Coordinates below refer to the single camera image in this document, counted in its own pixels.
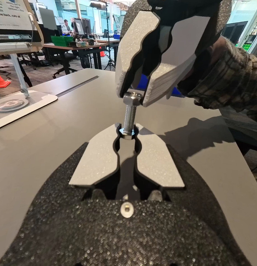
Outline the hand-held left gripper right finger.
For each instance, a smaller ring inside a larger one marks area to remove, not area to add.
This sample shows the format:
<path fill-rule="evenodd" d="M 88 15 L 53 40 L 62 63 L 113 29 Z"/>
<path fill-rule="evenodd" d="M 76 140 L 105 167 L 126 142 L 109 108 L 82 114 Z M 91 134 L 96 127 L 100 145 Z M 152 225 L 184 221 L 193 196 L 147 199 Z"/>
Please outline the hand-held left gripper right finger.
<path fill-rule="evenodd" d="M 163 188 L 184 188 L 184 182 L 166 143 L 142 125 L 137 123 L 136 127 L 137 139 L 141 145 L 137 155 L 139 173 Z"/>

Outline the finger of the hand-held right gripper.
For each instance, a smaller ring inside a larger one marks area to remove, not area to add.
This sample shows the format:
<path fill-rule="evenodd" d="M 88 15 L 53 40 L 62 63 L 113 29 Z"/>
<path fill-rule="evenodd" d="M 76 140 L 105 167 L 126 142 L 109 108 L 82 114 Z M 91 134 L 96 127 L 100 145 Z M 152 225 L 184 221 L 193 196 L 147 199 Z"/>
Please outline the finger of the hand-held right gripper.
<path fill-rule="evenodd" d="M 148 107 L 164 96 L 170 98 L 173 88 L 191 70 L 195 50 L 210 17 L 193 16 L 177 22 L 173 27 L 161 26 L 158 47 L 161 62 L 150 75 L 143 107 Z"/>
<path fill-rule="evenodd" d="M 158 46 L 160 18 L 151 11 L 139 11 L 120 41 L 115 83 L 117 96 L 123 98 L 132 85 L 137 88 L 141 75 L 156 68 L 161 59 Z"/>

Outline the large silver hex nut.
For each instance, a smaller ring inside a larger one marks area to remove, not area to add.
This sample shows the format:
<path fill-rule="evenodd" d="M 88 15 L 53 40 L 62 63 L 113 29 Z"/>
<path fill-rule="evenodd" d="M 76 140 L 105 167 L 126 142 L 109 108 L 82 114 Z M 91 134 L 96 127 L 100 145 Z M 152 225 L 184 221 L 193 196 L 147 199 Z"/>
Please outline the large silver hex nut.
<path fill-rule="evenodd" d="M 138 128 L 136 127 L 136 128 L 134 128 L 133 130 L 132 130 L 132 133 L 125 133 L 124 132 L 124 128 L 121 128 L 120 130 L 119 130 L 119 133 L 120 133 L 120 138 L 123 138 L 123 139 L 125 139 L 125 140 L 132 140 L 132 139 L 135 139 L 136 138 L 136 136 L 137 136 L 137 134 L 138 134 Z"/>

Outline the blue plastic bin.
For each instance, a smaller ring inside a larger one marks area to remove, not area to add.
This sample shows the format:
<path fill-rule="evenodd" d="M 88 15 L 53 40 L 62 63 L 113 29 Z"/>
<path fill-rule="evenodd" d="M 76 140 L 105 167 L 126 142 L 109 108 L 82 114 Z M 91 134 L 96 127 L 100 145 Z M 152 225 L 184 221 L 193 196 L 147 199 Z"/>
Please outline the blue plastic bin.
<path fill-rule="evenodd" d="M 147 82 L 148 82 L 148 78 L 146 75 L 144 74 L 141 74 L 141 79 L 140 79 L 140 82 L 137 86 L 137 90 L 140 90 L 140 91 L 145 91 L 146 88 L 147 88 Z M 179 98 L 185 98 L 184 95 L 182 95 L 178 89 L 176 87 L 173 88 L 173 91 L 172 91 L 172 94 L 171 94 L 172 97 L 179 97 Z"/>

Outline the large silver hex bolt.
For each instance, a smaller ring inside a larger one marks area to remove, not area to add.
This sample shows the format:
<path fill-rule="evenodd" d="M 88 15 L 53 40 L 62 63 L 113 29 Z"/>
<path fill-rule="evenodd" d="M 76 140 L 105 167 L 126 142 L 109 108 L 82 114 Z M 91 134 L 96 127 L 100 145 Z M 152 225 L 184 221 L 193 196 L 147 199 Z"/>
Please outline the large silver hex bolt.
<path fill-rule="evenodd" d="M 141 105 L 142 95 L 137 92 L 126 92 L 123 103 L 126 105 L 126 113 L 123 125 L 123 134 L 132 136 L 136 109 Z"/>

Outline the person's right hand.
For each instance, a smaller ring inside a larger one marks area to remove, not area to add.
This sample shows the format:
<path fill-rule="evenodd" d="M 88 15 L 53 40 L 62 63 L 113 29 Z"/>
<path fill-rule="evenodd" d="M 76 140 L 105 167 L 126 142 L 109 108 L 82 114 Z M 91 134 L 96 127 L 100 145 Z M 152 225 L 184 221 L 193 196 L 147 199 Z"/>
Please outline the person's right hand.
<path fill-rule="evenodd" d="M 220 36 L 218 40 L 204 50 L 195 60 L 191 71 L 189 72 L 188 78 L 199 81 L 205 78 L 214 65 L 219 61 L 221 56 L 226 50 L 226 39 Z"/>

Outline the light wood office desk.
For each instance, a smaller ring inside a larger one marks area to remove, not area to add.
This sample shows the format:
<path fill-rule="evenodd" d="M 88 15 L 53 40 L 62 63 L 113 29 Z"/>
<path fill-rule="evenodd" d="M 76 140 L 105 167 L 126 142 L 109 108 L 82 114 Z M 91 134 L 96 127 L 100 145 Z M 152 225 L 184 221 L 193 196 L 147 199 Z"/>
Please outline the light wood office desk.
<path fill-rule="evenodd" d="M 103 70 L 115 71 L 119 42 L 119 39 L 114 38 L 110 38 L 109 42 L 106 38 L 97 41 L 96 44 L 105 45 L 100 47 L 105 54 L 105 56 L 100 55 Z"/>

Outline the black computer monitor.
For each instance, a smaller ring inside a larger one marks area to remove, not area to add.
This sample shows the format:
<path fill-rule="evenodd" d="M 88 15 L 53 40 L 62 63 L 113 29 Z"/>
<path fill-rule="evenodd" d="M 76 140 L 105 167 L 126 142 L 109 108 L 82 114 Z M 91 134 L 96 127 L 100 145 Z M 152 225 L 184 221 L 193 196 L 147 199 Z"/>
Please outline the black computer monitor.
<path fill-rule="evenodd" d="M 84 34 L 87 38 L 92 39 L 91 22 L 90 19 L 82 18 Z"/>

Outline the light stand tripod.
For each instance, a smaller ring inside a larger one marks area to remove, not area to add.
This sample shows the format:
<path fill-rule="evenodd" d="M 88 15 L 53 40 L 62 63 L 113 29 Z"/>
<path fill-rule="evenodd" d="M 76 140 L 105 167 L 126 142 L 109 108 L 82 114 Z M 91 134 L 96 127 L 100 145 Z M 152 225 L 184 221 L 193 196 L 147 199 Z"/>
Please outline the light stand tripod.
<path fill-rule="evenodd" d="M 109 19 L 109 15 L 108 15 L 108 4 L 107 4 L 107 1 L 91 1 L 92 4 L 90 4 L 90 7 L 95 7 L 99 10 L 103 10 L 103 4 L 105 4 L 105 9 L 106 9 L 106 21 L 107 21 L 107 41 L 108 41 L 108 54 L 109 54 L 109 61 L 107 63 L 107 66 L 106 68 L 109 66 L 109 70 L 111 71 L 112 68 L 115 69 L 115 66 L 112 62 L 112 59 L 111 59 L 111 46 L 110 46 L 110 35 L 109 35 L 109 22 L 108 22 L 108 19 Z"/>

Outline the monitor showing white page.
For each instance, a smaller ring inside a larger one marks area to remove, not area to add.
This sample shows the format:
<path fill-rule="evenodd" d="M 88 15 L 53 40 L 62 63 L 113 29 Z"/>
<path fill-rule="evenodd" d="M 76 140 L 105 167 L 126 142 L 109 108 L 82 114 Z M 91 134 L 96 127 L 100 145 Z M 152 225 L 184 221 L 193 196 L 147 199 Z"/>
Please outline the monitor showing white page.
<path fill-rule="evenodd" d="M 73 25 L 76 33 L 78 33 L 81 36 L 85 34 L 81 19 L 73 18 Z"/>

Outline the black office chair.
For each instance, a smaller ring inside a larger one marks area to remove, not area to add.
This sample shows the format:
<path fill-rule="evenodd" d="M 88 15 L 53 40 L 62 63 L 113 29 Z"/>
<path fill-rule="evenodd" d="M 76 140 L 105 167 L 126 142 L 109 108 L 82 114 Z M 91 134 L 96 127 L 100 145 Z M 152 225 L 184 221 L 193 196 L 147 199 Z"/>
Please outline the black office chair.
<path fill-rule="evenodd" d="M 63 53 L 63 54 L 52 56 L 52 60 L 55 63 L 60 63 L 63 66 L 62 68 L 60 68 L 57 72 L 53 74 L 53 79 L 56 79 L 57 78 L 56 76 L 60 74 L 61 72 L 65 72 L 66 75 L 70 74 L 70 72 L 72 73 L 77 72 L 77 70 L 72 69 L 69 64 L 74 59 L 76 59 L 76 56 L 74 56 L 73 54 L 68 54 L 68 53 Z"/>

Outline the green plastic bin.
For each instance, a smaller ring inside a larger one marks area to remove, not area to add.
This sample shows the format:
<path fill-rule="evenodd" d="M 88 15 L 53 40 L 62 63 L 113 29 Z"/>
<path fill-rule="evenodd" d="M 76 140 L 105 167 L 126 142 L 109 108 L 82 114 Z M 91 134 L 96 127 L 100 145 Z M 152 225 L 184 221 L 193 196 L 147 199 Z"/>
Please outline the green plastic bin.
<path fill-rule="evenodd" d="M 71 36 L 51 36 L 51 41 L 55 46 L 70 47 L 74 39 Z"/>

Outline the brown office desk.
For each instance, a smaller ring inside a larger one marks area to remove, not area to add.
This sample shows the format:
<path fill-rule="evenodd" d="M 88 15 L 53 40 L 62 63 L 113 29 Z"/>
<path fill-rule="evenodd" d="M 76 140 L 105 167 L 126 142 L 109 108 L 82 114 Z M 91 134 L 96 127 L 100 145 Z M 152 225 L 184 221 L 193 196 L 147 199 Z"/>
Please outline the brown office desk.
<path fill-rule="evenodd" d="M 81 47 L 81 48 L 75 48 L 75 47 L 61 47 L 61 46 L 55 46 L 53 43 L 47 43 L 44 44 L 44 48 L 49 48 L 49 49 L 55 49 L 58 54 L 63 54 L 66 51 L 77 51 L 78 55 L 93 55 L 93 61 L 94 61 L 94 68 L 95 69 L 102 69 L 101 65 L 101 59 L 100 59 L 100 47 L 105 46 L 104 44 L 95 44 L 95 45 L 88 45 L 86 47 Z"/>

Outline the white metal stand base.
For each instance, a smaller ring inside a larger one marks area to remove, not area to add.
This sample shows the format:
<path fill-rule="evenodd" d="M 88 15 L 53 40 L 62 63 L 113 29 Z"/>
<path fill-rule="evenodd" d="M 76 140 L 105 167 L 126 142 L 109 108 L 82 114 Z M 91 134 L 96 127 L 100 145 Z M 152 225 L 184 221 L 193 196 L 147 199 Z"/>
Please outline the white metal stand base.
<path fill-rule="evenodd" d="M 28 90 L 17 55 L 11 54 L 10 57 L 19 78 L 21 89 L 20 92 L 0 98 L 0 128 L 58 100 L 55 95 Z"/>

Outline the printed instruction sheet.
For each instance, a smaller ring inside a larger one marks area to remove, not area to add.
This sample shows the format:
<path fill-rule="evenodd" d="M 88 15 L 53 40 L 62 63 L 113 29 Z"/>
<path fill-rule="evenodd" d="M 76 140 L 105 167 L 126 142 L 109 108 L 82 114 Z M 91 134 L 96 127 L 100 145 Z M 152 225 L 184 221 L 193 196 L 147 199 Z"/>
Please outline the printed instruction sheet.
<path fill-rule="evenodd" d="M 32 30 L 23 0 L 0 0 L 0 30 Z"/>

